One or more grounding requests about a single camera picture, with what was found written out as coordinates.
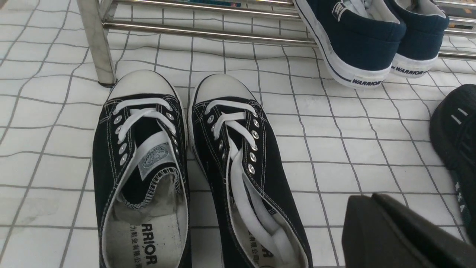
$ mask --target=white tile floor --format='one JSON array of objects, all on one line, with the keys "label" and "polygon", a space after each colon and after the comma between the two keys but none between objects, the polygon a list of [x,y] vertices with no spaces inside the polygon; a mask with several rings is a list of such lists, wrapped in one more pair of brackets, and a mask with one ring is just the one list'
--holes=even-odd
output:
[{"label": "white tile floor", "polygon": [[[94,128],[108,89],[96,82],[75,0],[24,0],[0,11],[0,268],[98,267],[91,170]],[[116,17],[305,36],[301,23],[120,6]],[[211,73],[240,79],[274,126],[316,267],[343,267],[347,198],[388,193],[467,241],[428,120],[476,62],[438,60],[422,78],[353,90],[330,79],[318,50],[111,31],[118,77],[155,70],[190,90]],[[443,46],[476,51],[445,37]],[[195,268],[221,267],[209,187],[189,154]]]}]

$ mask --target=rack leg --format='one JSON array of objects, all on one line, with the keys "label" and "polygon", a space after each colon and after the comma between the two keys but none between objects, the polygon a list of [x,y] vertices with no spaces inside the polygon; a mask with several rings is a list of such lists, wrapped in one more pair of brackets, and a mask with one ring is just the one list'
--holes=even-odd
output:
[{"label": "rack leg", "polygon": [[98,82],[104,87],[112,87],[116,83],[116,75],[107,34],[102,26],[99,2],[98,0],[77,1],[96,73],[98,74]]}]

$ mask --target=tongue label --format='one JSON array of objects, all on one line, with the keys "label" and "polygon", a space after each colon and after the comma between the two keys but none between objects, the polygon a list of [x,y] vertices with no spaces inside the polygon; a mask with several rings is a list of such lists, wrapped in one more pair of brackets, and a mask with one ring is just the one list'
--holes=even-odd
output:
[{"label": "tongue label", "polygon": [[137,167],[139,168],[140,177],[142,181],[145,180],[147,175],[156,167],[161,164],[173,163],[174,158],[170,152],[170,146],[168,143],[159,144],[150,149],[144,157],[140,160]]}]

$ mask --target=navy blue canvas sneaker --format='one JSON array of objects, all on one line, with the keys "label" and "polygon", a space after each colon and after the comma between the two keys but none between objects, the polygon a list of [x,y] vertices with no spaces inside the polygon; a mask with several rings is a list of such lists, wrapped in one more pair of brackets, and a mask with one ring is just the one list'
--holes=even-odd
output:
[{"label": "navy blue canvas sneaker", "polygon": [[438,58],[449,17],[431,0],[387,0],[407,25],[392,63],[392,73],[415,78],[431,69]]},{"label": "navy blue canvas sneaker", "polygon": [[332,77],[375,88],[390,73],[406,26],[384,0],[294,0]]}]

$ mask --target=stainless steel bar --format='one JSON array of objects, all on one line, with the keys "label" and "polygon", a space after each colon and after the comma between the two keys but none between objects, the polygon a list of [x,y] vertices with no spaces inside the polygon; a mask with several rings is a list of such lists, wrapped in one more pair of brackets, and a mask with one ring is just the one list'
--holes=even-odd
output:
[{"label": "stainless steel bar", "polygon": [[449,22],[450,23],[457,23],[457,24],[460,24],[460,25],[470,25],[470,26],[475,26],[476,25],[476,20],[475,19],[469,19],[469,18],[449,17]]},{"label": "stainless steel bar", "polygon": [[476,61],[476,53],[471,52],[442,50],[438,53],[438,57],[442,59]]},{"label": "stainless steel bar", "polygon": [[250,17],[261,17],[274,20],[301,20],[297,13],[284,13],[268,10],[255,10],[255,9],[244,9],[238,7],[228,7],[228,6],[219,6],[219,5],[208,5],[201,3],[191,3],[191,2],[178,2],[173,0],[117,0],[119,4],[143,4],[143,5],[155,5],[164,8],[179,8],[187,10],[197,10],[197,11],[209,11],[209,12],[220,12],[224,14],[235,14],[241,16],[250,16]]},{"label": "stainless steel bar", "polygon": [[77,0],[89,49],[91,50],[99,83],[107,86],[116,82],[111,52],[99,13],[98,0]]},{"label": "stainless steel bar", "polygon": [[244,42],[257,42],[257,43],[266,43],[266,44],[279,44],[279,45],[299,45],[299,46],[315,46],[316,43],[313,39],[301,38],[282,38],[282,37],[273,37],[266,35],[257,35],[257,34],[244,34],[244,33],[231,33],[226,31],[215,31],[215,30],[203,30],[189,27],[180,27],[180,26],[166,26],[166,25],[157,25],[153,23],[144,23],[144,22],[131,22],[131,21],[119,21],[119,20],[106,20],[103,23],[106,29],[116,29],[124,31],[142,31],[142,32],[155,32],[155,33],[165,33],[172,35],[183,35],[183,36],[193,36],[201,38],[211,38],[211,39],[225,39],[233,41],[244,41]]},{"label": "stainless steel bar", "polygon": [[293,1],[288,0],[239,0],[242,3],[268,5],[275,7],[294,7]]},{"label": "stainless steel bar", "polygon": [[464,29],[455,29],[455,28],[447,28],[445,30],[445,35],[464,36],[464,37],[468,37],[468,38],[476,38],[476,31],[464,30]]},{"label": "stainless steel bar", "polygon": [[435,3],[439,6],[442,6],[442,7],[476,10],[476,3],[445,1],[445,0],[435,0]]},{"label": "stainless steel bar", "polygon": [[106,17],[113,18],[114,14],[116,14],[117,7],[118,5],[114,0],[102,0],[99,5],[99,15],[101,19],[103,20]]}]

